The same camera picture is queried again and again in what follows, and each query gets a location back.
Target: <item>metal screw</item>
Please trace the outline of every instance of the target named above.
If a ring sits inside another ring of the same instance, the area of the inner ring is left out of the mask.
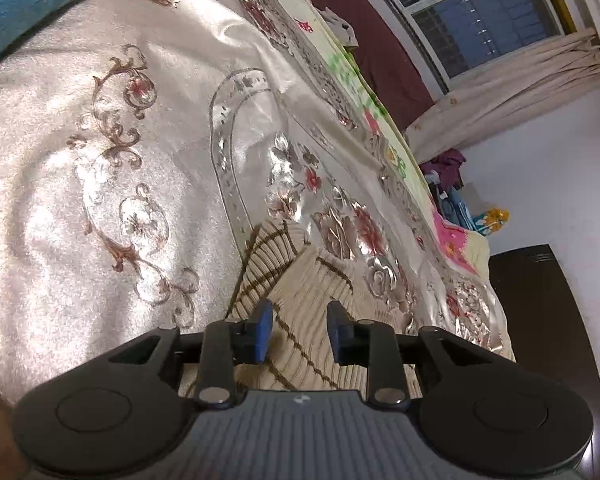
[[[202,390],[198,398],[207,404],[222,404],[223,402],[227,402],[230,396],[231,394],[228,390],[212,386]]]
[[[407,398],[407,394],[395,388],[380,388],[376,391],[374,399],[381,404],[400,404]]]

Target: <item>window frame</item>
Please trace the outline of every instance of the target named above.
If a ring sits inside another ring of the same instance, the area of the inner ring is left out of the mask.
[[[446,72],[444,66],[442,65],[442,62],[440,61],[440,58],[438,57],[435,50],[433,49],[433,46],[429,43],[429,40],[427,39],[424,32],[421,30],[420,26],[418,25],[418,23],[416,22],[416,20],[413,17],[413,15],[415,13],[421,12],[422,10],[427,9],[439,2],[442,2],[443,0],[420,0],[408,7],[405,7],[400,0],[391,0],[391,1],[394,3],[395,7],[400,11],[400,13],[404,16],[404,19],[407,21],[407,23],[409,24],[409,26],[415,33],[418,40],[420,40],[420,43],[426,50],[428,56],[432,60],[435,68],[438,70],[438,73],[440,74],[442,80],[444,81],[446,86],[449,88],[449,90],[453,90],[454,88],[457,88],[460,84],[462,84],[462,82],[464,82],[465,80],[470,78],[471,73],[474,72],[475,70],[484,70],[484,67],[486,67],[487,65],[490,65],[492,63],[502,62],[504,59],[507,59],[507,57],[511,57],[513,54],[516,54],[517,52],[520,52],[521,50],[525,50],[529,47],[536,46],[539,43],[542,43],[542,41],[547,41],[547,40],[541,40],[541,41],[535,42],[531,45],[526,45],[517,50],[508,52],[507,54],[503,54],[502,56],[498,56],[498,57],[491,59],[485,63],[482,63],[481,65],[478,65],[477,67],[470,68],[469,70],[462,72],[461,74],[459,74],[457,76],[449,77],[449,74]],[[552,3],[551,0],[544,0],[544,2],[546,4],[547,8],[549,9],[549,12],[551,13],[552,18],[554,19],[555,25],[556,25],[558,33],[559,33],[558,35],[564,36],[565,35],[564,27],[562,26],[562,22],[561,22],[560,17],[558,16],[558,13],[554,7],[554,4]]]

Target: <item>maroon cloth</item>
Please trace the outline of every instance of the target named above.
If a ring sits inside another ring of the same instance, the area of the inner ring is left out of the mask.
[[[400,131],[433,106],[420,74],[380,15],[367,0],[311,0],[329,7],[356,33],[360,44],[353,56],[369,86]]]
[[[460,166],[465,162],[464,155],[455,148],[451,148],[432,158],[429,162],[421,164],[420,169],[424,174],[437,171],[440,176],[440,189],[449,191],[456,183],[462,182],[460,179]]]

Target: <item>beige ribbed garment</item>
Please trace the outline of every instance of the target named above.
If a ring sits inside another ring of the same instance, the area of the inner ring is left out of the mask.
[[[339,300],[352,319],[374,319],[398,330],[401,312],[390,312],[368,292],[350,260],[340,260],[305,241],[304,230],[286,222],[265,222],[248,255],[229,317],[249,317],[258,300],[274,305],[273,332],[264,365],[237,368],[243,386],[264,390],[360,390],[366,368],[333,361],[326,309]],[[405,366],[411,397],[421,396],[411,367]],[[187,376],[181,392],[192,392]]]

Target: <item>dark brown wooden headboard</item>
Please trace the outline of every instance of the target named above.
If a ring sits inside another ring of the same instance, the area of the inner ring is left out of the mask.
[[[578,305],[551,247],[497,254],[489,268],[516,361],[566,384],[589,403],[594,435],[578,472],[586,480],[600,480],[600,376]]]

